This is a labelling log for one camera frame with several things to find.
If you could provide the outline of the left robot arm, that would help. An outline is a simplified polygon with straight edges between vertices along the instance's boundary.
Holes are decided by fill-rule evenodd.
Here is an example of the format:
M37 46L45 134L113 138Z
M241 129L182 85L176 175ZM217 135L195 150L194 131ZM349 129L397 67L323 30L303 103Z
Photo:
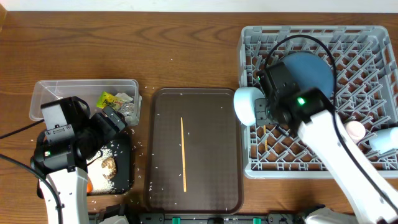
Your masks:
M40 174L38 190L49 223L88 223L87 161L126 126L124 116L105 106L91 114L88 104L73 96L41 107L46 130L39 134L31 168Z

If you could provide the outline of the pink cup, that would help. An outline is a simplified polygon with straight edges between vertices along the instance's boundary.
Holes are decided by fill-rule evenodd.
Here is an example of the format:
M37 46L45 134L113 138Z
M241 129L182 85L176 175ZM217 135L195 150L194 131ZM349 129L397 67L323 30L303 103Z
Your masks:
M366 129L359 121L349 121L344 124L345 130L355 144L359 143L366 135Z

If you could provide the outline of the orange carrot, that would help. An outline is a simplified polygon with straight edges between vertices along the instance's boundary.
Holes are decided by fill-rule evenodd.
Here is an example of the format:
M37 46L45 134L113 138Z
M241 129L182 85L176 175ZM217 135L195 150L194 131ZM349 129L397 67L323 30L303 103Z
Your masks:
M91 183L91 180L89 180L88 183L87 183L86 192L87 192L87 193L91 193L92 190L93 190L93 185L92 185L92 183Z

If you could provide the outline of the white tissue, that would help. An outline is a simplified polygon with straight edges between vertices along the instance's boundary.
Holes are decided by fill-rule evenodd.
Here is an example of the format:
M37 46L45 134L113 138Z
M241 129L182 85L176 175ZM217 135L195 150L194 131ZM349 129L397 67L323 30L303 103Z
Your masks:
M122 103L133 103L134 98L127 95L126 93L117 93L116 97L122 102Z

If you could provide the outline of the light blue cup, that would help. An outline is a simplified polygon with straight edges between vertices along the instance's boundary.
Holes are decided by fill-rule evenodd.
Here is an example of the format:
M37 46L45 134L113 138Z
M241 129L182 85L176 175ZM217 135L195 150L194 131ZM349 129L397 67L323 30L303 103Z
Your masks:
M397 149L397 141L397 127L394 127L376 131L369 139L369 145L372 150L384 154Z

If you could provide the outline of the light blue rice bowl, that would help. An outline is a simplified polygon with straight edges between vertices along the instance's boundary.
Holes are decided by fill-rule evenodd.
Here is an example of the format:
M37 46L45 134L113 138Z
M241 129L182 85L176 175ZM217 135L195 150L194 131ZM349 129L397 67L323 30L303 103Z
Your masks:
M261 98L264 98L264 94L256 87L240 87L235 91L234 110L239 121L245 126L256 124L255 101Z

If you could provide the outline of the yellow snack wrapper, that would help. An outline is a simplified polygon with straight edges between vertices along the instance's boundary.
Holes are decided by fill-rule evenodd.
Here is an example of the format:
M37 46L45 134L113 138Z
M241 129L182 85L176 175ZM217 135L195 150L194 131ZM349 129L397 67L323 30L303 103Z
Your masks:
M122 103L116 95L112 95L107 92L102 92L98 101L96 102L96 106L98 108L105 108L106 106L110 106L115 111L118 111L126 116L128 114L133 114L135 106L134 103Z

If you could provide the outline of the blue plate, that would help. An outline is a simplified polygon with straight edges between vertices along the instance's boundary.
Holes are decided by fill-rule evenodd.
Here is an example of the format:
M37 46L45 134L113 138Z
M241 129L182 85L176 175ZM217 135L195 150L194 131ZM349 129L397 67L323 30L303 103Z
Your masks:
M333 94L333 73L320 57L308 52L297 52L282 59L301 90L318 88L327 98Z

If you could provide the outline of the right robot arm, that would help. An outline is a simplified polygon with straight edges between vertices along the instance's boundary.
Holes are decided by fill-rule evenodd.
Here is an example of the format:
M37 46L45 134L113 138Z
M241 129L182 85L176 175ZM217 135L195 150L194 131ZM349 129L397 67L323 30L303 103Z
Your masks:
M358 223L397 223L397 190L349 137L335 107L318 88L301 90L284 63L257 74L268 118L286 124L324 163Z

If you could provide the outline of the wooden chopstick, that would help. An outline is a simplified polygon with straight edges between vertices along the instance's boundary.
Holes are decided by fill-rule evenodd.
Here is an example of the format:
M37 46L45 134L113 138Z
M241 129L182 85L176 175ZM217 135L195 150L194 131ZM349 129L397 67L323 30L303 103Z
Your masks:
M181 130L181 150L182 150L182 170L183 170L183 191L187 192L187 175L186 175L186 161L185 161L185 136L184 136L184 125L183 117L180 118L180 130Z
M263 126L263 131L264 131L264 150L265 152L268 151L268 146L267 146L267 129L266 125Z

